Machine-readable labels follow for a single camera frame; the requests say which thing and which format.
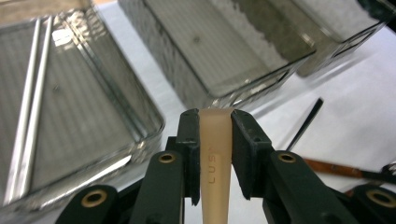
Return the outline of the white chopstick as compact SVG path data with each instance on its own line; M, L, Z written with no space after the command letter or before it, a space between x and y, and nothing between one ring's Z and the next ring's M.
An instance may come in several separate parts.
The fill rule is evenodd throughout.
M43 47L40 55L37 77L35 80L35 92L33 95L33 102L30 111L28 130L24 145L21 172L19 175L19 186L21 189L21 196L27 194L30 190L31 180L33 176L33 166L35 160L35 145L38 134L38 125L40 120L40 111L42 105L42 96L45 85L45 77L47 74L47 63L50 51L50 40L53 26L53 17L49 16L47 20L47 27L43 41Z
M32 45L29 53L25 81L23 86L21 108L16 129L15 141L12 151L11 163L7 177L7 187L5 192L4 205L18 200L23 192L19 186L19 175L22 168L22 156L24 152L27 127L30 117L31 94L33 91L33 82L35 78L35 61L39 47L39 37L41 29L41 20L35 21L35 29L32 37Z

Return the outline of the metal chopstick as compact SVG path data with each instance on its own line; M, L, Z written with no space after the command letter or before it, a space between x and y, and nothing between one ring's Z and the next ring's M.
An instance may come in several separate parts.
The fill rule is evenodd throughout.
M286 148L287 151L292 151L294 146L297 144L297 142L300 140L300 138L306 132L306 130L308 129L308 127L310 126L312 121L315 119L319 110L322 108L323 103L324 103L324 101L322 98L318 98L316 100L315 104L313 105L312 109L310 110L306 119L304 120L303 124L301 125L301 127L299 128L297 133L294 135L294 137L291 139L290 143L288 144L288 146Z

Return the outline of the clear grey plastic bin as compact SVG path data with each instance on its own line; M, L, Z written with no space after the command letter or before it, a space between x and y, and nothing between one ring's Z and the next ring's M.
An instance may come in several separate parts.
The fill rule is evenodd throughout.
M187 108L240 107L314 53L271 0L119 0Z
M292 0L314 25L305 33L316 52L298 70L307 77L355 51L385 22L370 16L358 0Z
M4 204L35 23L52 29L28 192ZM47 212L158 151L164 121L94 7L0 21L0 222Z

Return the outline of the wooden-handled knife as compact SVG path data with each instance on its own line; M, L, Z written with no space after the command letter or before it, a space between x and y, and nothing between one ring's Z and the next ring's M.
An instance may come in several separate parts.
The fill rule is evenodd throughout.
M396 185L396 161L383 166L380 172L366 171L356 167L325 161L315 161L311 159L305 159L304 161L316 172L369 179Z

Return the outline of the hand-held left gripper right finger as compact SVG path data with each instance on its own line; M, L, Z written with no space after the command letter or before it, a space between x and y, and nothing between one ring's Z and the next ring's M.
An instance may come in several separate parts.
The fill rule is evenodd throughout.
M235 110L232 164L244 197L262 199L269 224L359 224L295 153L275 150L258 122Z

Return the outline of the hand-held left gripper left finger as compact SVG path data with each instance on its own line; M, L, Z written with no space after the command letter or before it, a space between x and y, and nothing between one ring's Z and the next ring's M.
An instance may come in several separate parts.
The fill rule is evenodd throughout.
M179 117L177 134L149 161L129 224L184 224L185 200L200 201L200 138L196 109Z

